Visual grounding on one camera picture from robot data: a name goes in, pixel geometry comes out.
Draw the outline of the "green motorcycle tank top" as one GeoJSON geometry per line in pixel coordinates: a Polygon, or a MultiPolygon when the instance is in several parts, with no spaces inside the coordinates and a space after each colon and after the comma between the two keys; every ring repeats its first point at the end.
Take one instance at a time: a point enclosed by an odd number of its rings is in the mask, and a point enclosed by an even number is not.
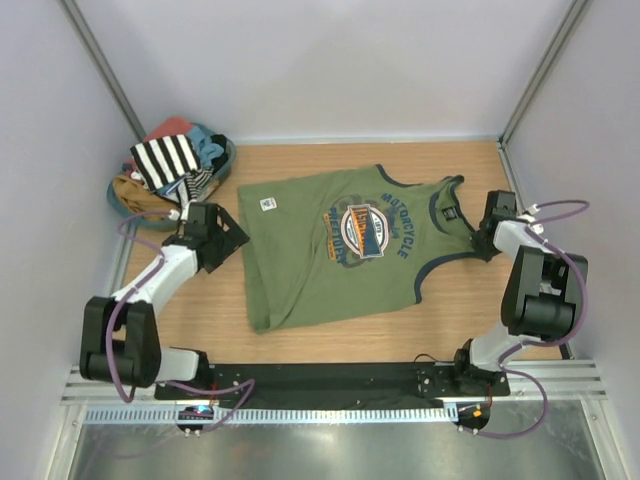
{"type": "Polygon", "coordinates": [[[380,164],[239,187],[247,317],[257,333],[419,304],[438,267],[477,257],[461,175],[404,184],[380,164]]]}

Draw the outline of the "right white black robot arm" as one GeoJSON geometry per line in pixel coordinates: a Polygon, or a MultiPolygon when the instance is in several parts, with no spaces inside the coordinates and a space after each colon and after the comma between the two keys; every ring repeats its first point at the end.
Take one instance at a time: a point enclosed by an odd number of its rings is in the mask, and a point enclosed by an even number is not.
{"type": "Polygon", "coordinates": [[[511,272],[496,325],[468,340],[454,356],[452,387],[464,396],[489,394],[506,381],[508,362],[528,347],[556,347],[581,328],[588,308],[588,260],[543,237],[544,226],[586,211],[582,199],[533,204],[520,211],[516,196],[487,194],[484,217],[472,243],[482,258],[503,253],[511,272]]]}

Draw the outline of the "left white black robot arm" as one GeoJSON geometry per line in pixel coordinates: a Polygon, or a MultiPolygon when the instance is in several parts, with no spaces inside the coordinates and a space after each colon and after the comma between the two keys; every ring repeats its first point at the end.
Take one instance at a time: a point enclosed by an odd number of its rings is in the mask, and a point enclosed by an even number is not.
{"type": "Polygon", "coordinates": [[[189,399],[204,398],[213,385],[207,354],[160,345],[157,316],[176,291],[200,271],[211,273],[249,242],[231,215],[215,203],[196,202],[173,212],[176,231],[160,246],[135,236],[155,251],[154,260],[128,285],[84,308],[79,372],[83,379],[113,384],[124,392],[166,384],[189,399]]]}

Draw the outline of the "teal laundry basket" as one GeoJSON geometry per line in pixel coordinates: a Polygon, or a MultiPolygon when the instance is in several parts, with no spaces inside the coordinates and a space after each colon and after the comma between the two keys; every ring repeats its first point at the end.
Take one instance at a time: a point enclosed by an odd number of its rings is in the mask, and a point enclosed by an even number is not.
{"type": "Polygon", "coordinates": [[[213,135],[210,140],[212,142],[204,145],[201,152],[207,159],[211,159],[211,167],[193,174],[189,181],[181,180],[174,190],[160,195],[134,180],[133,172],[122,167],[122,172],[107,187],[108,203],[125,218],[141,214],[141,217],[135,219],[141,228],[171,230],[175,226],[175,220],[168,216],[168,212],[181,209],[183,200],[180,195],[190,193],[196,201],[204,202],[231,173],[232,162],[236,158],[235,144],[223,135],[213,135]]]}

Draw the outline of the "mustard yellow garment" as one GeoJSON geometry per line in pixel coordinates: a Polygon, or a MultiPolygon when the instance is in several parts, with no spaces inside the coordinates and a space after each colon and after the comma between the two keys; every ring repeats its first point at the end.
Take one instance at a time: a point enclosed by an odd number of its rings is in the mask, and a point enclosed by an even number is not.
{"type": "Polygon", "coordinates": [[[179,209],[174,202],[151,193],[140,182],[123,174],[112,180],[109,192],[114,194],[115,204],[124,208],[125,216],[141,214],[141,220],[165,221],[171,210],[179,209]]]}

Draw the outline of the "teal blue garment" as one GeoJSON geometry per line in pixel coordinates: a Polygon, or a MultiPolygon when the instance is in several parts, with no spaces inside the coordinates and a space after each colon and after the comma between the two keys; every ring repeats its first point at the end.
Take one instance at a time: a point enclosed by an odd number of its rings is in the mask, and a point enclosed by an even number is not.
{"type": "Polygon", "coordinates": [[[225,135],[215,133],[208,127],[194,123],[187,133],[203,168],[217,169],[228,159],[228,139],[225,135]]]}

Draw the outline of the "black white striped top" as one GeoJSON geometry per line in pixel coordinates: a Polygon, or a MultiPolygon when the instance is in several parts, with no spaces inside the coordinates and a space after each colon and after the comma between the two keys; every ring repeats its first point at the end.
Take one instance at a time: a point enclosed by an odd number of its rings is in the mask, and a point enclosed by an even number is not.
{"type": "Polygon", "coordinates": [[[130,148],[130,153],[137,171],[152,192],[201,168],[200,159],[184,134],[138,143],[130,148]]]}

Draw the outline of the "red garment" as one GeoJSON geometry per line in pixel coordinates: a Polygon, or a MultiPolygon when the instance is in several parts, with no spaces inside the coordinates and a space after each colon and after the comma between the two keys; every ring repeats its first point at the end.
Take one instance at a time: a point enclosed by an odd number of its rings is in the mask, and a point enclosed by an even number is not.
{"type": "Polygon", "coordinates": [[[164,120],[144,138],[145,141],[165,136],[186,135],[193,128],[193,124],[182,116],[172,116],[164,120]]]}

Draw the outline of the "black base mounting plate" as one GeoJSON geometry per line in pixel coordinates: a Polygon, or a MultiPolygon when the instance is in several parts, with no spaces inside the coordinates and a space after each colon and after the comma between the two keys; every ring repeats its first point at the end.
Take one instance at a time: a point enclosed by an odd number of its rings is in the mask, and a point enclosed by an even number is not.
{"type": "Polygon", "coordinates": [[[450,363],[217,364],[190,383],[222,390],[253,379],[244,406],[266,410],[387,410],[436,407],[444,397],[506,397],[503,374],[470,377],[450,363]]]}

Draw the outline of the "aluminium front rail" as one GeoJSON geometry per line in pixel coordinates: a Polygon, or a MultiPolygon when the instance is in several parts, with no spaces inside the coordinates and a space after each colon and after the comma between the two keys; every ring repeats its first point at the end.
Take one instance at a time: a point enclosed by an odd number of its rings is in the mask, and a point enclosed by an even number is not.
{"type": "Polygon", "coordinates": [[[414,408],[436,400],[602,397],[604,384],[588,360],[515,362],[508,373],[463,373],[450,363],[218,364],[191,381],[135,388],[137,401],[215,398],[231,405],[237,386],[254,380],[248,405],[259,409],[414,408]]]}

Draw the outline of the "right aluminium corner post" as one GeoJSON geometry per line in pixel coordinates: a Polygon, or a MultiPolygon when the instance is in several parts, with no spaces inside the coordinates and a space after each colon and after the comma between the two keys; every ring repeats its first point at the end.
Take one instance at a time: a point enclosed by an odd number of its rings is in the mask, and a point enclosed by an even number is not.
{"type": "Polygon", "coordinates": [[[503,132],[498,137],[497,143],[499,150],[504,154],[507,153],[509,142],[513,138],[521,121],[524,119],[528,108],[559,61],[561,54],[591,4],[591,0],[573,0],[569,3],[568,9],[554,30],[551,40],[535,67],[503,132]]]}

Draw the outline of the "aluminium corner post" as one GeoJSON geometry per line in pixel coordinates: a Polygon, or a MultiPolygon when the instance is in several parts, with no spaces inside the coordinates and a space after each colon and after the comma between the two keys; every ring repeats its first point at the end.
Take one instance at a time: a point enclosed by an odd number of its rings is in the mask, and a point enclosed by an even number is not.
{"type": "Polygon", "coordinates": [[[142,141],[146,131],[78,2],[60,0],[59,4],[133,135],[142,141]]]}
{"type": "Polygon", "coordinates": [[[568,9],[554,30],[551,40],[535,67],[503,132],[498,137],[497,143],[499,150],[504,154],[507,153],[509,142],[513,138],[521,121],[524,119],[528,108],[559,61],[561,54],[591,4],[591,0],[573,0],[569,3],[568,9]]]}

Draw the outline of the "left aluminium corner post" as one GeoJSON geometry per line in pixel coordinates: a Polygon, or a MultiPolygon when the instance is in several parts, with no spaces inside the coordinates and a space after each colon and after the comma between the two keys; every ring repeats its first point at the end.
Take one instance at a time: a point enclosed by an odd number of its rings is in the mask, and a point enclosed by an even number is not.
{"type": "Polygon", "coordinates": [[[142,141],[146,131],[78,2],[60,0],[59,4],[133,135],[142,141]]]}

